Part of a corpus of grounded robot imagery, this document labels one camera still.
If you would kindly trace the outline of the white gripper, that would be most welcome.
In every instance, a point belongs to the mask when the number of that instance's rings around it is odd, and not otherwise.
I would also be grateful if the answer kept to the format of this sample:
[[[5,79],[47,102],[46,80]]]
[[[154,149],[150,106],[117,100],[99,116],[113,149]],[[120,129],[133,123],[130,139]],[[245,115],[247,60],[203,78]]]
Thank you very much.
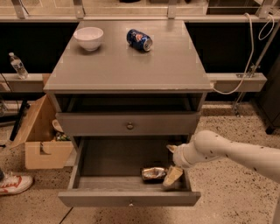
[[[173,153],[173,162],[176,165],[171,165],[164,177],[163,186],[169,187],[182,176],[182,169],[190,168],[200,161],[201,154],[197,152],[194,143],[183,143],[179,146],[168,144],[166,148]]]

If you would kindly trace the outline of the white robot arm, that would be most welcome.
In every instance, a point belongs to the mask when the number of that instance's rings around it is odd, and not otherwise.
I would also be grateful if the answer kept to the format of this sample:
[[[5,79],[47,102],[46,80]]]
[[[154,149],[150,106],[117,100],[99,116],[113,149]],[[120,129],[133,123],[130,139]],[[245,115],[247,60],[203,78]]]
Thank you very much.
[[[163,186],[168,188],[196,164],[219,158],[229,158],[239,165],[280,183],[280,150],[250,143],[238,143],[211,131],[195,134],[190,143],[167,145],[172,153],[173,165],[164,177]]]

